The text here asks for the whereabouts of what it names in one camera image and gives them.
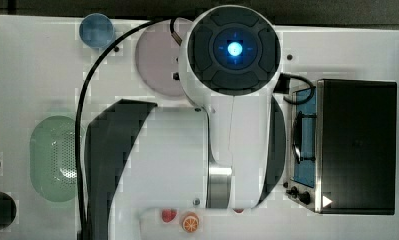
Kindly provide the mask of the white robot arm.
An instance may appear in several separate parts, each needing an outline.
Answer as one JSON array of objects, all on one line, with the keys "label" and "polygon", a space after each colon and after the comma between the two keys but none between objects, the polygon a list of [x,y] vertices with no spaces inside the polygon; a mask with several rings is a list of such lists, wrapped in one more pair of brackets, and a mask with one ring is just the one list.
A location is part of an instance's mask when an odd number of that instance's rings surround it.
[{"label": "white robot arm", "polygon": [[122,99],[88,126],[86,240],[140,240],[149,209],[250,209],[279,182],[272,24],[234,5],[196,18],[178,73],[187,106]]}]

